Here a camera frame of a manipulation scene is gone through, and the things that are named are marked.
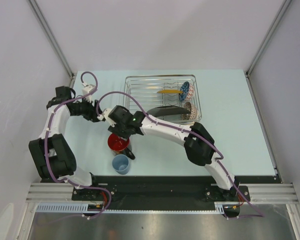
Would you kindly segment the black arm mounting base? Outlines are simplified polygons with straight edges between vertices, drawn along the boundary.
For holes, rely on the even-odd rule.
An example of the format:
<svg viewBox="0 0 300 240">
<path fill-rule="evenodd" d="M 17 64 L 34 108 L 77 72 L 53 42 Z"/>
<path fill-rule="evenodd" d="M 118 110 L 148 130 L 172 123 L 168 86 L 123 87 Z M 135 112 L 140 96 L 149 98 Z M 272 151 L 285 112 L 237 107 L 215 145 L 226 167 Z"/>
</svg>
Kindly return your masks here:
<svg viewBox="0 0 300 240">
<path fill-rule="evenodd" d="M 248 184 L 279 184 L 278 176 L 237 176 L 223 190 L 211 176 L 93 176 L 92 185 L 111 193 L 110 210 L 201 211 L 215 202 L 237 202 Z"/>
</svg>

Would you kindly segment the red and black mug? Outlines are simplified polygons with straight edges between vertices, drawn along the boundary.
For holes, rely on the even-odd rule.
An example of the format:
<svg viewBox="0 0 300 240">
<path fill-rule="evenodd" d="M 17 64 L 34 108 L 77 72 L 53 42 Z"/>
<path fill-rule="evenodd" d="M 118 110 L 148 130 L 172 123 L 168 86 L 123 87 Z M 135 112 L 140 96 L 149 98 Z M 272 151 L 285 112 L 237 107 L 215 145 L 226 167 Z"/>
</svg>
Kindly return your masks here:
<svg viewBox="0 0 300 240">
<path fill-rule="evenodd" d="M 115 155 L 125 155 L 131 160 L 136 159 L 136 156 L 132 152 L 132 145 L 129 138 L 122 139 L 112 133 L 107 139 L 107 145 Z"/>
</svg>

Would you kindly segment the light blue cup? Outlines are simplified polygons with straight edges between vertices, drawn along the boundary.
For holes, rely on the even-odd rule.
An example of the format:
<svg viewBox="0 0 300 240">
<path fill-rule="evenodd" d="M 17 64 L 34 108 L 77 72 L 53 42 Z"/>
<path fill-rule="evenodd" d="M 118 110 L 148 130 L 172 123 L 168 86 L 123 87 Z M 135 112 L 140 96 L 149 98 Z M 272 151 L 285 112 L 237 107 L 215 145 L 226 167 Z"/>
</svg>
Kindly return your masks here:
<svg viewBox="0 0 300 240">
<path fill-rule="evenodd" d="M 112 160 L 113 169 L 120 175 L 126 175 L 130 170 L 130 160 L 126 155 L 116 155 Z"/>
</svg>

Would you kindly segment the black floral square plate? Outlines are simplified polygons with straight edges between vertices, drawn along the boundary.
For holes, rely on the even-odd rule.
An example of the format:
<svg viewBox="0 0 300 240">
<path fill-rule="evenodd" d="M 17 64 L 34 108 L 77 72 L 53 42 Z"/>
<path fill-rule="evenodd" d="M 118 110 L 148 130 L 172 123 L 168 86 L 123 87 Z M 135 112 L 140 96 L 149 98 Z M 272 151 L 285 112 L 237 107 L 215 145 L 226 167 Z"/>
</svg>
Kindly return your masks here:
<svg viewBox="0 0 300 240">
<path fill-rule="evenodd" d="M 190 113 L 191 113 L 190 110 L 175 105 L 159 106 L 147 111 L 148 115 L 152 115 L 156 118 L 164 117 L 164 116 L 184 115 Z"/>
</svg>

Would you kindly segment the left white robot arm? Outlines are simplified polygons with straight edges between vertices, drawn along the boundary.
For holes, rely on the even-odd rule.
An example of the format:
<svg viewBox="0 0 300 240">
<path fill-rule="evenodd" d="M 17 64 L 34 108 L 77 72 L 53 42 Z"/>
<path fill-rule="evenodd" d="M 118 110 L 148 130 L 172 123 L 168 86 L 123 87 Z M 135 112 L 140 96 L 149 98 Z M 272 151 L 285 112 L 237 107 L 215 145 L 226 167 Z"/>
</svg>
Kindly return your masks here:
<svg viewBox="0 0 300 240">
<path fill-rule="evenodd" d="M 82 95 L 75 96 L 74 89 L 60 86 L 55 89 L 56 96 L 46 105 L 48 112 L 44 129 L 38 139 L 32 140 L 28 148 L 37 172 L 42 181 L 70 183 L 83 188 L 83 194 L 90 200 L 100 196 L 101 188 L 93 183 L 92 174 L 77 166 L 76 158 L 64 134 L 66 124 L 72 116 L 82 116 L 87 121 L 97 123 L 98 101 L 92 101 L 95 85 L 86 85 Z"/>
</svg>

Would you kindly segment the red patterned bowl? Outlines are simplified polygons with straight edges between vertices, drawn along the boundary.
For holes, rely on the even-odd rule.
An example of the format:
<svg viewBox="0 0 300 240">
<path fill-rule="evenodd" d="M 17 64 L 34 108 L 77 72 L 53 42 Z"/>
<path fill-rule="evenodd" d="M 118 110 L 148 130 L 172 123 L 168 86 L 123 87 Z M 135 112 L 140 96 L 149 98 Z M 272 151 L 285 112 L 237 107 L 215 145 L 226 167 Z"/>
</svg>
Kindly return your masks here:
<svg viewBox="0 0 300 240">
<path fill-rule="evenodd" d="M 198 119 L 199 113 L 198 113 L 197 107 L 194 104 L 187 101 L 183 105 L 183 108 L 190 111 L 190 113 L 182 114 L 181 115 L 181 120 L 186 121 L 186 120 L 196 120 L 196 119 Z"/>
</svg>

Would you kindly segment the metal wire dish rack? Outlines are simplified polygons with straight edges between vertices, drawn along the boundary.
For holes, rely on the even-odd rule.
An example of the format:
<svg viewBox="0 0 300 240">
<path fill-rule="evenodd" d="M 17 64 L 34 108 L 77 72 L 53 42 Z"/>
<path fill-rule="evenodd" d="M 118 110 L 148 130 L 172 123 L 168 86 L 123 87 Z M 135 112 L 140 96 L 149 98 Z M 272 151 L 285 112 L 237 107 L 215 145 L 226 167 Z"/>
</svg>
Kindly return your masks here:
<svg viewBox="0 0 300 240">
<path fill-rule="evenodd" d="M 180 90 L 184 82 L 194 86 L 195 95 L 190 101 L 179 101 L 179 94 L 160 94 L 160 90 Z M 164 75 L 139 75 L 128 76 L 125 79 L 124 92 L 135 98 L 147 112 L 148 110 L 162 106 L 182 107 L 186 102 L 194 104 L 198 110 L 198 119 L 181 120 L 181 115 L 169 115 L 157 117 L 161 120 L 191 125 L 202 118 L 201 104 L 196 77 L 193 74 L 164 74 Z"/>
</svg>

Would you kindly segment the blue patterned bowl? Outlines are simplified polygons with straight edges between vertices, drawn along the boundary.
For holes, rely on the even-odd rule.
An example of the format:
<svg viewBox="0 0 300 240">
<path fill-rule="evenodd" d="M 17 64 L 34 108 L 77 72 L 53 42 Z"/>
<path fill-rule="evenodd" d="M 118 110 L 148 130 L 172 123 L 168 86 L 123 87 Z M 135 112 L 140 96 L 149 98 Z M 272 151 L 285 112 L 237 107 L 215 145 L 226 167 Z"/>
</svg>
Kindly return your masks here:
<svg viewBox="0 0 300 240">
<path fill-rule="evenodd" d="M 195 96 L 194 85 L 188 81 L 184 82 L 180 87 L 181 93 L 178 95 L 180 102 L 190 101 Z"/>
</svg>

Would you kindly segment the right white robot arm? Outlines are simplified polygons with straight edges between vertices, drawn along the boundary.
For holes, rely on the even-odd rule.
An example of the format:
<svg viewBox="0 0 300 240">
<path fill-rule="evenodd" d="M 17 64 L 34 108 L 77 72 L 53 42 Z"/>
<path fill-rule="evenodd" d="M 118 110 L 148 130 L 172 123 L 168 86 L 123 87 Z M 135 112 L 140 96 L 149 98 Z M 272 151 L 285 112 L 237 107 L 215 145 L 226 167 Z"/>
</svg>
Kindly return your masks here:
<svg viewBox="0 0 300 240">
<path fill-rule="evenodd" d="M 224 155 L 201 123 L 180 125 L 158 119 L 144 110 L 132 114 L 120 105 L 106 108 L 102 116 L 109 123 L 108 130 L 122 139 L 132 135 L 155 136 L 184 147 L 187 159 L 209 172 L 225 200 L 232 201 L 238 196 L 235 176 L 221 163 Z"/>
</svg>

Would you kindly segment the yellow round plate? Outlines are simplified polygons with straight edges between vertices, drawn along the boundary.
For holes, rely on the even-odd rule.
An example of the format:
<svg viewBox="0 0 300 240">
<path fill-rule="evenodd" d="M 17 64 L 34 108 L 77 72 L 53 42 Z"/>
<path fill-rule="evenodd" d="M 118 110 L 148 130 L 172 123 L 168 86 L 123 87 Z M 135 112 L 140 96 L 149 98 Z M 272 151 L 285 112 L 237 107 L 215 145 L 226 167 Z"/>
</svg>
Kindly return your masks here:
<svg viewBox="0 0 300 240">
<path fill-rule="evenodd" d="M 182 94 L 183 91 L 178 89 L 163 89 L 163 90 L 159 90 L 157 93 L 158 94 Z"/>
</svg>

